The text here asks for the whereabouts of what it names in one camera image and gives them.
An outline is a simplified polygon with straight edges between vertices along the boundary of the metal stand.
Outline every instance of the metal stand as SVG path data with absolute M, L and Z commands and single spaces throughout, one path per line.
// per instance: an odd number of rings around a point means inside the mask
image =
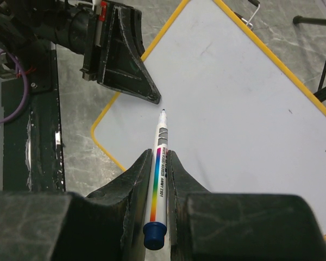
M 308 24 L 316 24 L 318 26 L 326 26 L 326 19 L 318 19 L 318 18 L 307 18 L 302 16 L 295 16 L 292 21 L 294 24 L 299 23 L 308 23 Z M 324 68 L 322 70 L 321 79 L 319 86 L 317 88 L 317 92 L 314 94 L 321 102 L 326 100 L 326 95 L 324 95 L 324 91 L 322 90 L 323 84 L 326 77 L 326 61 L 324 64 Z
M 257 12 L 260 10 L 261 4 L 260 4 L 260 2 L 259 2 L 258 0 L 248 0 L 248 1 L 249 1 L 250 3 L 252 3 L 254 6 L 256 6 L 256 11 L 254 11 L 254 13 L 252 14 L 252 16 L 250 17 L 249 20 L 246 20 L 242 15 L 240 15 L 240 14 L 238 14 L 238 13 L 236 13 L 236 12 L 234 12 L 234 13 L 235 13 L 236 16 L 239 17 L 239 19 L 240 19 L 241 21 L 243 21 L 244 24 L 246 24 L 247 27 L 250 28 L 250 30 L 252 30 L 252 28 L 253 28 L 254 26 L 253 26 L 253 24 L 250 23 L 250 22 L 251 22 L 251 20 L 255 17 L 255 15 L 257 14 Z

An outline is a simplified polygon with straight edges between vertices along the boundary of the concrete floor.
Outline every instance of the concrete floor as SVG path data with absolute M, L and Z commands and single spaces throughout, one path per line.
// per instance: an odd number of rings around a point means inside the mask
M 246 0 L 224 2 L 245 18 L 254 11 Z M 124 3 L 142 11 L 142 35 L 147 47 L 180 0 Z M 262 0 L 261 10 L 253 20 L 253 31 L 310 90 L 316 91 L 326 56 L 326 27 L 306 24 L 295 27 L 292 25 L 295 15 L 323 18 L 326 9 L 316 0 Z M 90 137 L 91 125 L 114 92 L 82 80 L 81 55 L 58 46 L 58 62 L 66 187 L 86 196 L 121 173 Z M 147 260 L 154 259 L 169 260 L 168 248 L 148 252 Z

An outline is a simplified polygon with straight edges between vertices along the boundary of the red part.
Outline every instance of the red part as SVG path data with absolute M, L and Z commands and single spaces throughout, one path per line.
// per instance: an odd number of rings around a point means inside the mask
M 26 71 L 26 75 L 29 75 L 29 74 L 31 74 L 31 73 L 33 73 L 33 72 L 35 72 L 35 71 L 36 71 L 36 68 L 31 67 L 28 71 Z M 22 76 L 21 73 L 17 73 L 17 74 L 16 74 L 16 77 L 17 77 L 17 78 L 20 78 L 21 76 Z
M 108 3 L 105 1 L 101 2 L 101 7 L 102 7 L 102 13 L 99 15 L 99 21 L 105 22 L 106 18 L 106 7 L 108 6 Z

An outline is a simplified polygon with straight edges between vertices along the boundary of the black metal frame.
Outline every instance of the black metal frame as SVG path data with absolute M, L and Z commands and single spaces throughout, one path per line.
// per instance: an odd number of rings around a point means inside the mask
M 4 125 L 5 191 L 65 191 L 57 52 L 51 42 L 41 40 L 41 43 L 47 52 L 45 76 L 41 78 L 39 73 L 28 76 L 32 84 L 29 102 L 19 118 Z M 22 90 L 22 79 L 3 82 L 5 116 L 17 107 Z
M 302 16 L 295 16 L 292 21 L 294 24 L 299 23 L 307 23 L 307 24 L 315 24 L 318 26 L 326 26 L 326 19 L 320 19 L 320 18 L 309 18 L 309 17 L 302 17 Z M 323 84 L 326 77 L 326 60 L 324 64 L 324 68 L 322 70 L 319 86 L 317 88 L 317 92 L 314 93 L 314 95 L 321 101 L 326 100 L 326 87 L 323 89 Z

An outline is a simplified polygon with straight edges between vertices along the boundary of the yellow whiteboard frame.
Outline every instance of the yellow whiteboard frame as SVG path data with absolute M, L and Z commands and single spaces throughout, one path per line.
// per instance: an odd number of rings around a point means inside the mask
M 154 49 L 154 47 L 158 44 L 158 42 L 161 40 L 161 38 L 164 36 L 164 34 L 168 31 L 169 27 L 173 24 L 175 19 L 179 16 L 179 14 L 182 12 L 182 10 L 185 8 L 185 6 L 188 4 L 190 0 L 182 0 L 182 2 L 179 4 L 179 6 L 176 8 L 174 13 L 171 15 L 171 17 L 168 19 L 168 21 L 165 23 L 165 25 L 162 27 L 161 31 L 159 31 L 156 38 L 153 40 L 153 42 L 150 44 L 150 46 L 147 48 L 147 50 L 142 55 L 141 59 L 143 61 L 146 60 L 146 58 L 149 56 L 151 51 Z M 225 12 L 229 18 L 233 20 L 233 22 L 243 30 L 244 33 L 281 69 L 281 71 L 301 90 L 301 92 L 304 93 L 304 95 L 326 116 L 326 107 L 314 96 L 314 94 L 285 66 L 285 64 L 234 14 L 234 12 L 222 1 L 222 0 L 213 0 L 221 9 L 223 12 Z M 120 96 L 120 93 L 117 92 L 112 97 L 111 101 L 108 105 L 104 108 L 102 113 L 99 115 L 97 120 L 94 122 L 94 124 L 91 127 L 91 137 L 94 143 L 122 170 L 126 171 L 126 168 L 121 165 L 118 160 L 115 159 L 96 139 L 95 137 L 95 129 L 102 120 L 102 118 L 105 116 L 105 114 L 109 111 L 113 103 L 117 100 L 117 98 Z

